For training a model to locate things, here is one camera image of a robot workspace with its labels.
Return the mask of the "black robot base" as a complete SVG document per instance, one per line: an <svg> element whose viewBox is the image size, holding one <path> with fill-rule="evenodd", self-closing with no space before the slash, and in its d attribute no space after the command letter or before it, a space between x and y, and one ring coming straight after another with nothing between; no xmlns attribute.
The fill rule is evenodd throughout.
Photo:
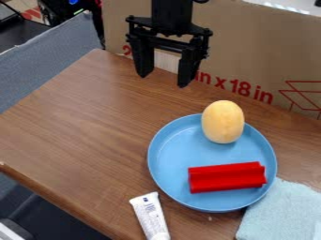
<svg viewBox="0 0 321 240"><path fill-rule="evenodd" d="M101 40L102 46L106 46L105 25L102 16L103 0L37 0L43 21L50 26L57 26L79 13L89 11Z"/></svg>

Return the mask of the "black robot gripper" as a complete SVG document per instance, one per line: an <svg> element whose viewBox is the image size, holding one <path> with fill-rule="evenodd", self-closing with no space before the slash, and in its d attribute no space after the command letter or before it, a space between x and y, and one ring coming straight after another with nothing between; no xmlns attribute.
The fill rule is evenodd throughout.
<svg viewBox="0 0 321 240"><path fill-rule="evenodd" d="M135 70L146 78L154 70L154 49L182 53L178 64L178 86L186 87L209 56L213 31L192 22L193 4L210 0L150 0L150 16L130 15L127 42Z"/></svg>

